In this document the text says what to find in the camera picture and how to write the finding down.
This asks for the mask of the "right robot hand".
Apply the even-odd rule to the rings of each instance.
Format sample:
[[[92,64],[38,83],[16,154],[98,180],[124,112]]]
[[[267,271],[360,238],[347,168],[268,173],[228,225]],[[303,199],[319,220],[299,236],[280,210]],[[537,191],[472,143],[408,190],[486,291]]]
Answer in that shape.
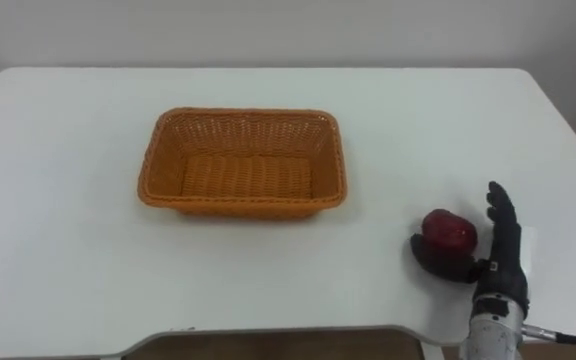
[[[474,257],[478,245],[474,225],[444,209],[435,209],[422,220],[422,231],[409,243],[412,254],[426,272],[446,281],[476,286],[476,297],[500,294],[528,314],[528,281],[520,262],[522,228],[506,190],[488,184],[487,216],[492,221],[490,255]]]

